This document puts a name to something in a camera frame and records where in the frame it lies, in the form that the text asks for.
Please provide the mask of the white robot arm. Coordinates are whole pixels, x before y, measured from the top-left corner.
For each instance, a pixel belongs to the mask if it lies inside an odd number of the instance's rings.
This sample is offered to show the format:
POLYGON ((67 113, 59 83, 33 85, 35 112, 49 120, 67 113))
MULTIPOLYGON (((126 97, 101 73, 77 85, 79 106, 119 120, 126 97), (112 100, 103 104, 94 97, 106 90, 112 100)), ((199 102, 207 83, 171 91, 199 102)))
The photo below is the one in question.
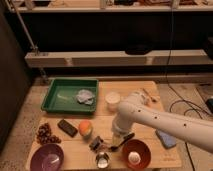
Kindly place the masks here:
POLYGON ((117 136, 126 135, 134 123, 161 130, 213 153, 213 122, 147 107, 139 92, 133 92, 119 102, 112 132, 117 136))

